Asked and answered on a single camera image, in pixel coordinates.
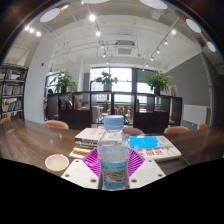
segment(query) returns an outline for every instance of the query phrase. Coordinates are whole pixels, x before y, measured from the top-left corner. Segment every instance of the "water bottle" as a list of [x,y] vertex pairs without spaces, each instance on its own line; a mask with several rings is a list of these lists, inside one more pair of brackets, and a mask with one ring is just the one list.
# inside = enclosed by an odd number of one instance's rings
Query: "water bottle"
[[127,183],[126,169],[131,146],[122,132],[123,127],[123,116],[104,117],[105,132],[97,144],[103,190],[123,190]]

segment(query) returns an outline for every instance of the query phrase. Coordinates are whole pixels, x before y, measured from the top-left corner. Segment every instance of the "ceiling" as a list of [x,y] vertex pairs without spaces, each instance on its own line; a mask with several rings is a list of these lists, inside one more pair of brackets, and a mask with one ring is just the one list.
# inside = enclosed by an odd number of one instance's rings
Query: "ceiling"
[[[193,32],[182,20],[179,20],[174,27],[177,34],[167,36],[168,45],[163,42],[159,47],[161,53],[155,52],[161,40],[171,31],[172,25],[178,19],[173,12],[176,8],[168,3],[167,10],[157,10],[142,4],[139,0],[110,0],[94,5],[70,0],[61,1],[51,8],[63,2],[70,2],[70,6],[55,19],[40,23],[40,17],[49,10],[47,9],[30,24],[41,31],[42,36],[50,33],[57,40],[49,66],[66,60],[75,62],[80,57],[86,61],[95,59],[91,63],[97,64],[96,57],[102,58],[104,52],[105,63],[112,61],[113,58],[120,57],[115,51],[115,43],[118,40],[134,42],[134,54],[123,59],[136,59],[138,64],[141,64],[139,66],[149,64],[149,67],[155,67],[156,65],[168,71],[200,52],[204,52],[217,67],[223,65],[218,52],[211,52],[206,45],[202,46],[198,41],[200,35]],[[91,12],[96,15],[96,23],[89,20]],[[97,27],[101,32],[101,38],[95,35]],[[22,31],[5,62],[19,63],[40,39],[41,37]],[[105,45],[104,49],[100,47],[102,41]],[[150,61],[151,55],[154,58],[153,62]]]

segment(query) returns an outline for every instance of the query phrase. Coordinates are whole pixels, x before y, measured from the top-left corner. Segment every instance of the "wooden table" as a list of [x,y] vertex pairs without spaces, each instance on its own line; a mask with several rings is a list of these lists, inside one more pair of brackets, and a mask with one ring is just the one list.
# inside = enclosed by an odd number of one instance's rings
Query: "wooden table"
[[[74,137],[79,132],[48,127],[27,120],[14,120],[0,125],[0,153],[4,159],[47,170],[45,159],[48,156],[63,154],[69,158],[69,153],[75,144]],[[179,159],[158,163],[166,175],[193,164],[223,158],[224,131],[222,129],[207,128],[164,135],[182,153]]]

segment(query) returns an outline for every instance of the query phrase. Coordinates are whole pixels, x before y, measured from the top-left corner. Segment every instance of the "small white dish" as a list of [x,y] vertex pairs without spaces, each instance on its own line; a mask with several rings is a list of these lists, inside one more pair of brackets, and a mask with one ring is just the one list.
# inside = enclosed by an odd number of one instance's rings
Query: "small white dish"
[[47,157],[45,160],[45,166],[50,172],[60,172],[66,169],[69,165],[69,160],[66,156],[55,154]]

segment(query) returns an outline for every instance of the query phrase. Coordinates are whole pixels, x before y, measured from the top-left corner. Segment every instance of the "bottle label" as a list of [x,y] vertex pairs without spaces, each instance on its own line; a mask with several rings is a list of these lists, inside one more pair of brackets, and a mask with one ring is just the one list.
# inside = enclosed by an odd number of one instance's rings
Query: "bottle label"
[[103,188],[106,190],[124,189],[127,161],[122,163],[100,162],[103,176]]

